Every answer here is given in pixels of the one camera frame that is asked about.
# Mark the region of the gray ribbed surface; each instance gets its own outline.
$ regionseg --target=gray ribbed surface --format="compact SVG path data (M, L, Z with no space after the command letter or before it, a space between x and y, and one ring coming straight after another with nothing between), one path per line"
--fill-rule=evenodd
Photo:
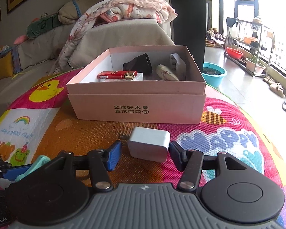
M227 224L206 212L193 194L181 193L170 183L119 184L98 193L78 217L50 227L14 222L12 229L282 229L275 222L258 226Z

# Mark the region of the yellow duck print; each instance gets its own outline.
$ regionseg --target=yellow duck print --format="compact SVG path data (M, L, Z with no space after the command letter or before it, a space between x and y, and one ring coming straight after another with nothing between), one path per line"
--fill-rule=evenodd
M208 111L202 113L201 121L212 125L222 125L227 122L220 114L221 110L219 108L213 109L211 106L207 106Z
M51 80L40 85L30 95L29 100L32 102L44 102L53 98L54 96L57 96L64 89L57 88L58 84L58 80Z

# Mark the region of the tiled floor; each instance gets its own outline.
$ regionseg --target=tiled floor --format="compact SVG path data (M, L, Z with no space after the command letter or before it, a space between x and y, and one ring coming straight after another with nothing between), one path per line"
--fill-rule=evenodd
M227 70L219 90L262 127L286 162L286 112L282 109L284 99L274 94L262 78L251 77L223 53L224 50L218 48L205 49L205 62L218 64Z

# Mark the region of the colorful tablecloth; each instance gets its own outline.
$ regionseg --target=colorful tablecloth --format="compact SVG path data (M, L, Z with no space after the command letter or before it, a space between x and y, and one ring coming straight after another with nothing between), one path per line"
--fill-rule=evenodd
M13 166L23 165L34 162L41 154L54 158L62 149L85 155L92 149L108 148L119 134L129 135L135 126L167 130L171 140L184 149L198 149L206 155L229 152L277 183L285 193L278 222L286 228L286 164L254 120L233 101L207 86L202 121L195 125L78 120L67 97L66 83L79 71L64 73L31 88L2 115L0 155L5 161ZM120 162L109 175L114 184L176 185L181 173L169 156L165 163L151 162L131 157L124 147ZM214 171L203 170L200 185L212 178ZM0 180L0 188L9 184Z

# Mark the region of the cardboard box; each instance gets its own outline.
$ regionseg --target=cardboard box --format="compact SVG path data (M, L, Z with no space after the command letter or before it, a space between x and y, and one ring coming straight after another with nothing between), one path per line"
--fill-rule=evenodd
M187 66L187 81L100 82L102 71L147 53L153 70L169 65L177 53ZM206 99L206 82L186 46L127 46L110 48L67 83L78 119L97 121L199 124Z

